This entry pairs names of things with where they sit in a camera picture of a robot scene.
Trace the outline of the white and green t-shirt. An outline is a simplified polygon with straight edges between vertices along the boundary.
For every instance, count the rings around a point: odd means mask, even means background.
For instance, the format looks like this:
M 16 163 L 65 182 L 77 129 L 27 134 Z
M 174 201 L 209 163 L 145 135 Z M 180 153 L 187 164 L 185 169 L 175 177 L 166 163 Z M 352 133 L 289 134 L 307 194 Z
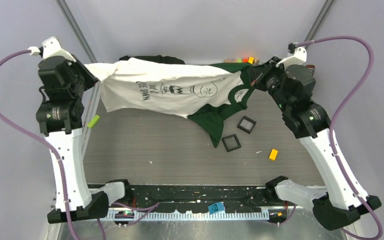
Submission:
M 107 112 L 140 109 L 188 119 L 217 147 L 224 122 L 247 109 L 253 93 L 249 63 L 164 64 L 137 58 L 90 63 Z

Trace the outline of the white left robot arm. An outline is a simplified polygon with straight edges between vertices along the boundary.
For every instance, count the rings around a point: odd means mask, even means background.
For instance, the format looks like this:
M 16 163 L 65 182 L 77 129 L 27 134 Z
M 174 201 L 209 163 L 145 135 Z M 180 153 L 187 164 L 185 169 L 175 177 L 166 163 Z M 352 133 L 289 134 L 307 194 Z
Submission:
M 126 180 L 110 181 L 90 191 L 82 147 L 82 97 L 99 81 L 76 58 L 51 56 L 38 64 L 43 102 L 36 112 L 41 140 L 50 144 L 56 185 L 55 207 L 47 214 L 50 224 L 100 219 L 109 207 L 118 203 L 128 207 L 133 193 L 126 189 Z

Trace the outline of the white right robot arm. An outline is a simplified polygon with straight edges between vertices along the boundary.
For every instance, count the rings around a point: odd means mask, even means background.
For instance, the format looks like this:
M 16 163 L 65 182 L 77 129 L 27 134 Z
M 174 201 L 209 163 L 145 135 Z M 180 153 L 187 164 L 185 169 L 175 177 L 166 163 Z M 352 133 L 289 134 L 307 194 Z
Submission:
M 379 197 L 369 195 L 349 168 L 331 129 L 325 109 L 312 100 L 316 81 L 303 65 L 286 65 L 278 57 L 249 70 L 251 86 L 267 92 L 281 111 L 282 120 L 304 146 L 315 163 L 324 191 L 278 176 L 265 185 L 264 196 L 271 205 L 282 201 L 312 211 L 327 230 L 337 230 L 378 209 Z

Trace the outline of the black garment in basket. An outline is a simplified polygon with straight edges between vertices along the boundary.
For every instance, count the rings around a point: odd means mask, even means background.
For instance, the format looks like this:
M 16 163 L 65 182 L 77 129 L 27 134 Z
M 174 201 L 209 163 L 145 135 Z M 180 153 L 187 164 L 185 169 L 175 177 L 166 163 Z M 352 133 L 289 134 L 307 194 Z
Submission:
M 162 56 L 162 55 L 142 55 L 142 56 L 122 56 L 119 58 L 120 61 L 127 61 L 131 58 L 143 60 L 143 61 L 148 61 L 148 62 L 154 62 L 154 63 L 159 63 L 159 64 L 169 64 L 169 65 L 185 65 L 186 63 L 173 56 Z

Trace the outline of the lime green block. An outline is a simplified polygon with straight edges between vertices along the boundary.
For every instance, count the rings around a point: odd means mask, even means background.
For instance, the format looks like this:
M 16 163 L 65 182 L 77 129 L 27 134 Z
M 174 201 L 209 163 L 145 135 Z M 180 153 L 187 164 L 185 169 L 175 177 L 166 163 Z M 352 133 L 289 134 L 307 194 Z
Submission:
M 93 116 L 91 119 L 90 119 L 90 121 L 87 123 L 87 127 L 88 128 L 93 128 L 97 123 L 98 123 L 98 121 L 100 120 L 100 116 L 99 115 L 95 115 L 95 116 Z

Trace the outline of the black square display box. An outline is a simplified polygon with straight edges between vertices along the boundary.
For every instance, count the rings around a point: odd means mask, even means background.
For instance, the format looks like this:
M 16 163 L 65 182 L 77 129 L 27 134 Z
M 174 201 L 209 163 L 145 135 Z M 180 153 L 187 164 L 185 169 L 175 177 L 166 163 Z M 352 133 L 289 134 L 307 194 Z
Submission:
M 239 121 L 237 128 L 246 132 L 247 134 L 251 134 L 257 122 L 246 115 L 244 115 Z
M 242 147 L 236 134 L 225 136 L 221 139 L 227 153 L 238 150 Z

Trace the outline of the yellow block on table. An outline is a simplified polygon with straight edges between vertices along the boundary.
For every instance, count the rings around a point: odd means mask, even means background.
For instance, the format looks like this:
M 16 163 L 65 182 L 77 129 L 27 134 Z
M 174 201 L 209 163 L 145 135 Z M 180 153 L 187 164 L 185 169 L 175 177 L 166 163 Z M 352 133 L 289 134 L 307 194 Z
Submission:
M 270 159 L 271 161 L 275 161 L 276 158 L 277 158 L 277 156 L 278 156 L 278 153 L 279 153 L 279 151 L 278 151 L 277 149 L 272 149 L 272 150 L 270 151 L 270 154 L 269 154 L 269 156 L 268 156 L 268 159 Z

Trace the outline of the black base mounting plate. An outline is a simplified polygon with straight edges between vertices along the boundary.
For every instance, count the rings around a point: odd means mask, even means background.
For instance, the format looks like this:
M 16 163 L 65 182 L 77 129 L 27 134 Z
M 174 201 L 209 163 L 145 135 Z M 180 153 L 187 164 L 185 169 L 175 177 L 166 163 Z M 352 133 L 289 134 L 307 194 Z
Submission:
M 155 204 L 155 213 L 185 214 L 207 213 L 209 206 L 222 203 L 226 213 L 257 213 L 260 208 L 279 207 L 284 211 L 286 206 L 292 208 L 294 203 L 275 200 L 266 194 L 265 187 L 254 185 L 150 185 L 131 184 L 127 187 L 123 198 L 118 203 L 136 208 L 149 208 Z

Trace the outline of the yellow block at wall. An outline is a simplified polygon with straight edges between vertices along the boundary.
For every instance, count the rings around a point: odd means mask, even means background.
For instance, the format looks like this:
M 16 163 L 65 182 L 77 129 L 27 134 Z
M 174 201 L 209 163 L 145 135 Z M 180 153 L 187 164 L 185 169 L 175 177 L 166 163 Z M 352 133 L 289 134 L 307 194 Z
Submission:
M 254 63 L 254 58 L 253 57 L 249 57 L 247 62 L 250 63 L 250 64 L 253 64 Z

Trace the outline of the wooden block at wall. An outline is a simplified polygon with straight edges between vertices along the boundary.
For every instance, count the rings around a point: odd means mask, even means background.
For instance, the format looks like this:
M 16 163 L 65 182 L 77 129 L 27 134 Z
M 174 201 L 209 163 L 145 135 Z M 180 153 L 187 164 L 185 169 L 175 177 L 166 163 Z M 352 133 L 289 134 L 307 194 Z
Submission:
M 225 59 L 225 63 L 238 63 L 238 60 L 236 58 L 230 58 L 230 59 Z

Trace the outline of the teal block on rail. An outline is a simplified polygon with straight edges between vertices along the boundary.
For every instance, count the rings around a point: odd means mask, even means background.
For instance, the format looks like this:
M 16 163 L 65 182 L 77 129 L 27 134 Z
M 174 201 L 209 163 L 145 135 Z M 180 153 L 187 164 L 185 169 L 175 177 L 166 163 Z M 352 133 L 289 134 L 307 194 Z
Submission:
M 208 212 L 210 215 L 221 213 L 225 210 L 224 203 L 223 202 L 215 202 L 208 207 Z

